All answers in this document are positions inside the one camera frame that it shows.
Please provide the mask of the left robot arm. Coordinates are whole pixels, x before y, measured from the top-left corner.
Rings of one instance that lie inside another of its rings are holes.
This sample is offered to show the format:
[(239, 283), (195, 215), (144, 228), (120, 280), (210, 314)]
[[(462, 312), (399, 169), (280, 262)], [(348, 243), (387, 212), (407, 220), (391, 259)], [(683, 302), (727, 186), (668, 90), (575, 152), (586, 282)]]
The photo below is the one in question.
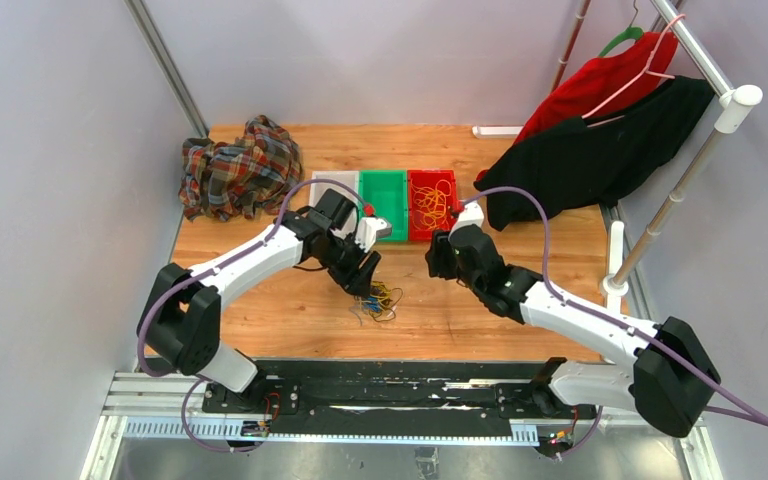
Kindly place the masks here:
[(164, 266), (137, 326), (138, 349), (151, 348), (174, 372), (224, 386), (239, 411), (256, 412), (267, 389), (256, 363), (222, 342), (223, 312), (260, 282), (309, 259), (347, 294), (367, 296), (381, 260), (373, 247), (391, 231), (370, 205), (335, 189), (314, 206), (282, 209), (261, 234), (211, 261)]

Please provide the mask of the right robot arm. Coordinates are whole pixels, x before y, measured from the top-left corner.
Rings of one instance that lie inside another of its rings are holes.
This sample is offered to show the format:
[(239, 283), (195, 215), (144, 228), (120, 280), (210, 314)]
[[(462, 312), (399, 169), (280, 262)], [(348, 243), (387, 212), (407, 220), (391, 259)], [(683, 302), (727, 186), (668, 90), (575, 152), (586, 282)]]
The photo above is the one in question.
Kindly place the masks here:
[(626, 317), (617, 326), (606, 308), (505, 263), (491, 237), (475, 225), (434, 231), (425, 259), (430, 277), (460, 281), (492, 314), (553, 331), (603, 357), (601, 363), (547, 360), (530, 382), (532, 404), (544, 416), (558, 416), (569, 406), (611, 407), (683, 438), (714, 394), (706, 382), (721, 382), (687, 322)]

